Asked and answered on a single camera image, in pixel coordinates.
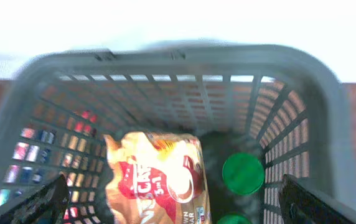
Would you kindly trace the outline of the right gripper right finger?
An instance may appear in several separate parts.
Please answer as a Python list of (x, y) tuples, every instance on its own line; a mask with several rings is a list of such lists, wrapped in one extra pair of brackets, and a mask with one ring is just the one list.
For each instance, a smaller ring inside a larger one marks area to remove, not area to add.
[(283, 175), (278, 199), (285, 223), (356, 223), (354, 209), (300, 183), (293, 175)]

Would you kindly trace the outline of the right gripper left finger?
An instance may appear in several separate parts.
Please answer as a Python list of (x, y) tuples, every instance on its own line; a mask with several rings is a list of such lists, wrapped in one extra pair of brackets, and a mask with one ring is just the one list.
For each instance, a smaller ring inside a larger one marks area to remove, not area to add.
[(0, 224), (63, 222), (70, 193), (64, 175), (47, 181), (0, 206)]

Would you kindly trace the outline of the green lid jar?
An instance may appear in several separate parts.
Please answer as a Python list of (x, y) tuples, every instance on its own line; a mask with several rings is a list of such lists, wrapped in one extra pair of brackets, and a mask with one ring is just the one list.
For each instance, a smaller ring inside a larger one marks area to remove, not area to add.
[(263, 185), (265, 170), (257, 157), (239, 152), (224, 162), (222, 178), (227, 189), (233, 193), (251, 195)]
[(251, 224), (251, 221), (243, 215), (231, 213), (224, 215), (217, 221), (217, 224)]

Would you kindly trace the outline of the brown snack bag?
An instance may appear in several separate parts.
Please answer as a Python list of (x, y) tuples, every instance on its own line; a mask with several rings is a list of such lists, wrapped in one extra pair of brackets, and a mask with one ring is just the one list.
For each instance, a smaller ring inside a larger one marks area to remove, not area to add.
[(104, 139), (113, 172), (106, 201), (114, 223), (211, 223), (197, 137), (136, 131), (119, 141)]

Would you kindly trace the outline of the grey plastic basket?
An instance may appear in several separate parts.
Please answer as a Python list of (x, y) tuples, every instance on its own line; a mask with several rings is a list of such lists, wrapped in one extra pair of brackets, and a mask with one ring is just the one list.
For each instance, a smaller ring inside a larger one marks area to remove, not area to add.
[[(321, 61), (298, 49), (244, 45), (36, 57), (21, 67), (0, 107), (0, 190), (25, 193), (64, 175), (61, 161), (69, 150), (62, 138), (73, 133), (68, 119), (80, 119), (83, 111), (96, 115), (99, 179), (94, 201), (83, 204), (93, 211), (64, 214), (62, 223), (114, 223), (104, 136), (119, 141), (136, 131), (199, 139), (211, 223), (231, 213), (251, 223), (285, 223), (278, 199), (285, 174), (356, 211), (345, 91)], [(55, 131), (54, 142), (21, 137), (24, 128)], [(18, 142), (49, 148), (48, 163), (12, 159)], [(235, 194), (223, 182), (224, 162), (239, 152), (257, 157), (265, 170), (263, 185), (251, 195)], [(7, 184), (10, 165), (43, 169), (45, 177), (39, 184)], [(72, 206), (69, 199), (65, 213)]]

